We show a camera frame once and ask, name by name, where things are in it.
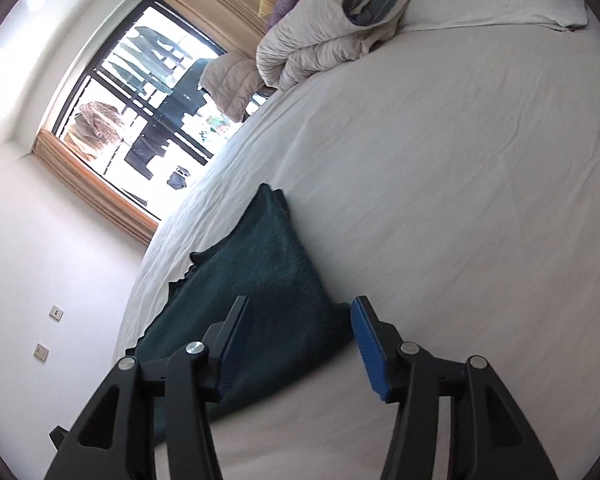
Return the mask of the black window frame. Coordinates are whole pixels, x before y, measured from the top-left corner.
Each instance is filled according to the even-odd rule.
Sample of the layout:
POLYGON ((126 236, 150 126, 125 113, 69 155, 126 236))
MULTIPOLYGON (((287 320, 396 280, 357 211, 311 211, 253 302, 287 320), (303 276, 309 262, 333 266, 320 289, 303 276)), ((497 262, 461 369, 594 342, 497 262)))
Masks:
MULTIPOLYGON (((61 107, 53 132, 63 141, 66 129, 72 123, 81 104, 99 101, 114 106, 123 119, 123 128, 120 130, 122 141, 119 146, 92 162, 86 162, 79 157, 95 174, 120 191, 134 205, 160 220, 181 203, 187 189, 201 177, 212 157, 222 151, 227 140, 235 132, 236 126, 216 108, 206 92, 204 98, 207 104, 198 110, 195 116, 185 117, 184 131, 194 139, 204 142, 204 146, 212 153, 208 162, 201 165, 172 144, 166 149, 164 156, 156 157, 149 163, 148 168, 152 172, 150 180, 129 166, 124 161, 124 156, 146 126, 151 112, 149 105, 112 73, 108 63, 120 61, 112 50, 134 25, 147 25, 180 44, 184 41, 184 35, 175 30, 178 27, 199 32, 209 38, 162 0, 142 0, 87 63, 86 69, 61 107)), ((193 47, 192 51, 198 55, 210 56, 213 60, 224 52, 218 44, 216 45, 221 52, 215 56, 210 56, 210 51, 203 47, 193 47)))

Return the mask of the white bed sheet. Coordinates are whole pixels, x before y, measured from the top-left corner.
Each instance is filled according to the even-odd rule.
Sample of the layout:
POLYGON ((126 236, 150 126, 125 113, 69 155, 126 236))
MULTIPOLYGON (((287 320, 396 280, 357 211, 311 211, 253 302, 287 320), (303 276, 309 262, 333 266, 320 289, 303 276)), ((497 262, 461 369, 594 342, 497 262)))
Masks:
POLYGON ((585 1, 576 32, 400 32, 273 96, 158 226, 114 351, 266 183, 336 300, 367 296, 435 356, 485 356, 558 477, 600 479, 600 0, 585 1))

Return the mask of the folded beige grey duvet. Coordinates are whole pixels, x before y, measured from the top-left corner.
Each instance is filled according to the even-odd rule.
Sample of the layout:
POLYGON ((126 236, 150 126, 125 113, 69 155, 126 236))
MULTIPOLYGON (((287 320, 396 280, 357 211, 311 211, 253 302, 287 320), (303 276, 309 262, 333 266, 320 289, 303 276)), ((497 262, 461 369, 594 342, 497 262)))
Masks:
POLYGON ((260 41, 260 76, 267 86, 286 91, 356 61, 394 36, 410 1, 299 0, 260 41))

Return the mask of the dark hanging laundry outside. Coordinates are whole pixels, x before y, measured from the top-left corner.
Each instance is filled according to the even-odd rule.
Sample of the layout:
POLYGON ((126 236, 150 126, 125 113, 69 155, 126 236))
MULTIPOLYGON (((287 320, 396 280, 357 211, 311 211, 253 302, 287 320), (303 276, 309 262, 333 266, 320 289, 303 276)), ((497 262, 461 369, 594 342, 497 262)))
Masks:
POLYGON ((120 61, 108 63, 112 73, 149 105, 151 116, 124 156, 147 180, 152 178, 149 163, 164 156, 172 144, 201 165, 212 157, 204 142, 184 131, 184 122, 207 104, 199 79, 210 56, 221 50, 199 32, 175 30, 184 35, 181 44, 147 25, 134 25, 112 50, 120 61), (209 50, 210 56, 195 54, 193 47, 209 50))

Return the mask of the floral hanging garment outside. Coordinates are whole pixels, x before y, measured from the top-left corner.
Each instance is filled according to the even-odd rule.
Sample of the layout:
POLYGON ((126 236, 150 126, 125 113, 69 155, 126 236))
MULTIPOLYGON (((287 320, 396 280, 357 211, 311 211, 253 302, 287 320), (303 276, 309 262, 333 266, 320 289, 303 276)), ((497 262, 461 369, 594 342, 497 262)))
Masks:
POLYGON ((92 101, 78 106, 68 125, 64 143, 86 162, 111 152, 122 141, 123 119, 118 110, 107 103, 92 101))

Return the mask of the dark green knit sweater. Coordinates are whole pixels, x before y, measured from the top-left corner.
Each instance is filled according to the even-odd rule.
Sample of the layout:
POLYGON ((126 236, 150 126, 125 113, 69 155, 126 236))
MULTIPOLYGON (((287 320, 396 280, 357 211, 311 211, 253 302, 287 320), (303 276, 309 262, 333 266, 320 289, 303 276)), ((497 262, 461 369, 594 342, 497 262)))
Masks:
POLYGON ((324 289, 282 191, 261 184, 233 231, 189 259, 184 276, 169 284, 162 311, 128 352, 140 362, 168 358, 224 321, 237 297, 247 297, 249 335, 233 385, 207 406, 212 422, 298 382, 353 337, 350 308, 324 289))

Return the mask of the lower beige wall socket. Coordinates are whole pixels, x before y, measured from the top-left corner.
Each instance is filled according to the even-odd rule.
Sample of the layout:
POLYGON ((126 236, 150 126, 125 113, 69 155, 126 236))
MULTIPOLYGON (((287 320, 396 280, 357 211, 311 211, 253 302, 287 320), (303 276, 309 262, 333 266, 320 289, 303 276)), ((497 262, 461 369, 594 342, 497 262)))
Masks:
POLYGON ((48 350, 42 344, 37 344, 34 348, 33 355, 34 355, 35 359, 38 359, 41 362, 45 362, 48 358, 49 353, 50 353, 50 350, 48 350))

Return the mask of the beige puffer jacket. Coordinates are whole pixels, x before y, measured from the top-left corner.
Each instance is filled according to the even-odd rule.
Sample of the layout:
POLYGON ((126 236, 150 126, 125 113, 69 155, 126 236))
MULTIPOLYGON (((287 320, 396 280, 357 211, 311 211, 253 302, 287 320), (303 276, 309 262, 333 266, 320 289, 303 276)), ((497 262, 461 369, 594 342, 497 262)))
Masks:
POLYGON ((199 79, 216 108, 232 122, 243 122, 251 98, 264 82, 251 58, 228 52, 209 61, 199 79))

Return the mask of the upper white wall socket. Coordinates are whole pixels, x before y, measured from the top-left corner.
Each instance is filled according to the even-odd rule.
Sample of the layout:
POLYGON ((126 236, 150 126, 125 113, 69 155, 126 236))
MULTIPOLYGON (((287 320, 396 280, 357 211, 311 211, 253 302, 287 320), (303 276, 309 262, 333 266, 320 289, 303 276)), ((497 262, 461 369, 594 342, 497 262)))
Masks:
POLYGON ((60 308, 60 307, 53 306, 53 307, 50 309, 50 317, 51 317, 53 320, 55 320, 56 322, 60 322, 60 321, 61 321, 61 319, 62 319, 62 316, 63 316, 63 315, 64 315, 64 311, 63 311, 63 310, 61 310, 61 308, 60 308))

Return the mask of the left tan curtain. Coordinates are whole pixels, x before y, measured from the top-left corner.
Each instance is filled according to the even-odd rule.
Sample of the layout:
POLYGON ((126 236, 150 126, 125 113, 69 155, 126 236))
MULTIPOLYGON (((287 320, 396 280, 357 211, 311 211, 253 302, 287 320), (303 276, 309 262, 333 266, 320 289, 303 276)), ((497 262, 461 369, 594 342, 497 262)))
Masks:
POLYGON ((57 136, 42 128, 33 142, 32 155, 94 211, 140 244, 149 245, 158 221, 95 174, 57 136))

